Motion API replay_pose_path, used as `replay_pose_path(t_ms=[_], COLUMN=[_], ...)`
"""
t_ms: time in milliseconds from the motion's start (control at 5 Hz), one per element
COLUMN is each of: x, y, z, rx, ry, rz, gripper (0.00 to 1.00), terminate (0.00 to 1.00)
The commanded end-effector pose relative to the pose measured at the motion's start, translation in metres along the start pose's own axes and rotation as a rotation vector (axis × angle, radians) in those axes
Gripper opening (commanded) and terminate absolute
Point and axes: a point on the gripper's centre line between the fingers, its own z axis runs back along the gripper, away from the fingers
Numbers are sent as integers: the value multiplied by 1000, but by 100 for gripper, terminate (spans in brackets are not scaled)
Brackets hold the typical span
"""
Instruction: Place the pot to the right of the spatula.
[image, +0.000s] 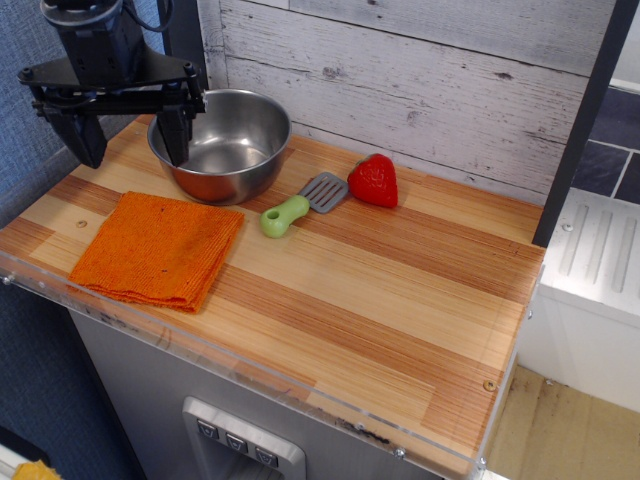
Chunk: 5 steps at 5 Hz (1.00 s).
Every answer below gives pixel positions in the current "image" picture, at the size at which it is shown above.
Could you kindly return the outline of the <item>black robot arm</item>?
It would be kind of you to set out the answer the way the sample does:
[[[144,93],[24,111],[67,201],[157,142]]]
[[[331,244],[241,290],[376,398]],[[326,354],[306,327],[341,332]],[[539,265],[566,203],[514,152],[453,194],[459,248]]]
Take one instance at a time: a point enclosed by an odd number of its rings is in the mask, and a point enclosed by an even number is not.
[[[192,122],[206,110],[197,67],[149,47],[149,26],[130,1],[43,1],[40,9],[66,55],[25,67],[18,78],[75,157],[101,165],[101,117],[153,114],[171,164],[186,163]]]

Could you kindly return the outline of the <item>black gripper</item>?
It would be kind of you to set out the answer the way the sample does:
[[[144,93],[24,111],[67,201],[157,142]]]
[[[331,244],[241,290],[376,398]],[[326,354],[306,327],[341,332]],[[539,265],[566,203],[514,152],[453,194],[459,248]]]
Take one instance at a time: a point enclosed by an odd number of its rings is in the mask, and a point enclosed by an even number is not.
[[[206,109],[198,67],[151,48],[145,32],[164,33],[161,13],[150,25],[137,13],[46,13],[64,57],[27,66],[19,82],[34,107],[84,165],[100,167],[107,147],[98,115],[156,114],[173,166],[189,160],[192,119]]]

